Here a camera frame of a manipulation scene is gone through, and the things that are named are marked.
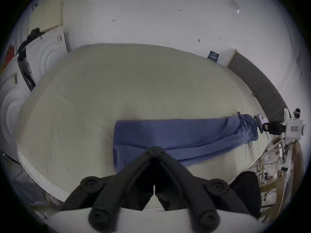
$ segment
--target wire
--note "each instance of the wire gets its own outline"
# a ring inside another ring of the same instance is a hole
[[[288,35],[290,36],[290,30],[288,29],[288,25],[287,25],[287,22],[286,22],[286,20],[285,20],[285,17],[284,17],[284,15],[283,15],[283,13],[282,13],[280,7],[279,7],[279,6],[277,6],[277,7],[279,8],[279,10],[280,10],[280,12],[281,12],[281,14],[282,14],[282,17],[283,17],[283,19],[284,19],[284,21],[285,21],[285,24],[286,24],[286,28],[287,28],[287,31],[288,31]],[[292,45],[292,50],[293,50],[293,52],[294,52],[294,48],[293,48],[293,43],[292,43],[291,37],[290,37],[290,44]]]

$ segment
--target sign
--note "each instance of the sign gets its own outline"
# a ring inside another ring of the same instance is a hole
[[[219,57],[219,54],[213,51],[210,51],[210,54],[208,55],[208,59],[217,62]]]

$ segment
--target door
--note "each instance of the door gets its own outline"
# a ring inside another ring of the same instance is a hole
[[[26,46],[26,57],[34,82],[39,83],[43,75],[67,54],[64,30],[53,29]]]
[[[15,56],[0,76],[0,149],[15,161],[18,157],[14,131],[18,114],[29,94]]]

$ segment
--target mattress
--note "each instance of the mattress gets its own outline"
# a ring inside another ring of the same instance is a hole
[[[22,107],[16,143],[21,164],[64,201],[87,176],[115,174],[118,120],[203,119],[262,114],[231,70],[176,49],[138,44],[82,46],[41,79]],[[198,177],[235,179],[268,144],[266,134],[189,166]]]

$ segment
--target red object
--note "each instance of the red object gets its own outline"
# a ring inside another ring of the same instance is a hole
[[[9,63],[14,57],[14,46],[9,46],[6,55],[5,55],[5,62]]]
[[[13,57],[14,57],[14,46],[10,45],[8,50],[6,51],[5,61],[2,65],[2,68],[0,68],[0,73],[4,71],[9,62],[13,59]]]

